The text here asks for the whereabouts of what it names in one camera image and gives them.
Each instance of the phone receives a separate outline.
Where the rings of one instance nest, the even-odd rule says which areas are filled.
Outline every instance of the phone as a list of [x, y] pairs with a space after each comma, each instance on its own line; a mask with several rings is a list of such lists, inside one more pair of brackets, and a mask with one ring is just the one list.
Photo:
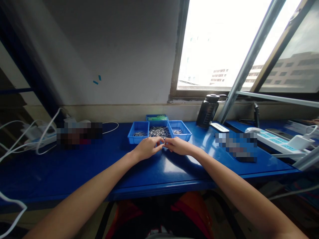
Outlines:
[[291, 140], [293, 138], [292, 135], [284, 133], [284, 132], [282, 132], [280, 130], [277, 130], [277, 129], [266, 129], [266, 131], [278, 136], [279, 138], [283, 138], [283, 139], [285, 139], [287, 141], [289, 141], [289, 140]]

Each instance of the window frame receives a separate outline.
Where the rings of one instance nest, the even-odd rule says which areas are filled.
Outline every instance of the window frame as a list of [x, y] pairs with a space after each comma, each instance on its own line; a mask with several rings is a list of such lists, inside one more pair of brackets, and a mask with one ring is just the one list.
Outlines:
[[[252, 88], [249, 92], [253, 93], [260, 93], [265, 95], [274, 95], [274, 96], [281, 96], [287, 98], [294, 98], [294, 99], [302, 99], [302, 100], [319, 100], [319, 92], [317, 93], [276, 93], [276, 92], [259, 92], [260, 88], [268, 78], [269, 74], [272, 71], [277, 70], [274, 68], [276, 65], [279, 57], [281, 56], [282, 52], [290, 42], [291, 38], [293, 37], [294, 33], [300, 26], [301, 22], [311, 9], [314, 0], [301, 0], [297, 9], [300, 9], [299, 14], [295, 19], [292, 20], [291, 24], [286, 27], [284, 32], [282, 33], [281, 37], [279, 38], [276, 46], [274, 47], [273, 51], [271, 52], [268, 60], [262, 67], [257, 79], [255, 80]], [[180, 12], [178, 18], [178, 34], [177, 34], [177, 44], [176, 44], [176, 51], [175, 51], [175, 61], [173, 66], [173, 73], [172, 73], [172, 80], [171, 80], [171, 88], [170, 94], [168, 96], [168, 103], [172, 103], [173, 100], [186, 100], [186, 101], [193, 101], [193, 100], [203, 100], [206, 95], [208, 94], [224, 94], [228, 95], [229, 91], [216, 91], [216, 90], [178, 90], [178, 75], [180, 69], [180, 62], [181, 62], [181, 55], [183, 50], [183, 43], [184, 43], [184, 36], [186, 30], [186, 22], [187, 22], [187, 15], [188, 15], [188, 8], [189, 8], [189, 0], [181, 1], [180, 2]], [[237, 99], [247, 99], [247, 100], [258, 100], [264, 101], [265, 99], [261, 98], [253, 98], [249, 96], [239, 95]]]

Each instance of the blue tabletop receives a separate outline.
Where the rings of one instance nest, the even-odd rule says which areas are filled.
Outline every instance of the blue tabletop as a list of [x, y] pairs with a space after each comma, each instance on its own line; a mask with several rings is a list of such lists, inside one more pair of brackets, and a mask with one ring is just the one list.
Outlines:
[[[258, 148], [256, 163], [242, 163], [215, 144], [212, 127], [200, 128], [185, 122], [192, 132], [190, 143], [202, 148], [243, 178], [299, 172]], [[28, 151], [0, 166], [0, 191], [25, 203], [64, 199], [82, 184], [132, 150], [127, 135], [132, 123], [121, 123], [117, 130], [104, 134], [97, 145], [80, 150], [51, 150], [44, 155]], [[214, 182], [190, 156], [163, 149], [135, 165], [118, 182], [108, 200], [204, 190]]]

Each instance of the white wall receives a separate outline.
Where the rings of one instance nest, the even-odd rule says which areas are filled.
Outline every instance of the white wall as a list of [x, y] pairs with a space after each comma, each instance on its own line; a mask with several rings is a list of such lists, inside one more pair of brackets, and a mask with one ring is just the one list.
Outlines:
[[179, 1], [19, 0], [8, 5], [59, 104], [167, 102]]

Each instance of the black device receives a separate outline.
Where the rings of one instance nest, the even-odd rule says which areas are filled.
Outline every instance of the black device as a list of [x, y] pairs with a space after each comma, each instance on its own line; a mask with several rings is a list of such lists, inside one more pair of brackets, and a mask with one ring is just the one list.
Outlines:
[[259, 128], [259, 106], [256, 101], [254, 101], [254, 119], [239, 119], [238, 122], [246, 125], [254, 125], [256, 128]]
[[277, 129], [272, 129], [271, 128], [271, 129], [266, 129], [266, 131], [278, 136], [279, 138], [285, 139], [287, 141], [290, 141], [293, 138], [292, 135], [284, 133], [284, 132], [282, 132], [280, 130], [277, 130]]
[[[219, 101], [221, 96], [225, 96], [222, 98], [226, 98], [225, 101]], [[198, 116], [196, 120], [196, 125], [204, 128], [208, 128], [210, 126], [211, 120], [213, 120], [216, 110], [219, 106], [219, 103], [226, 102], [228, 100], [227, 95], [207, 95], [205, 100], [203, 101]]]

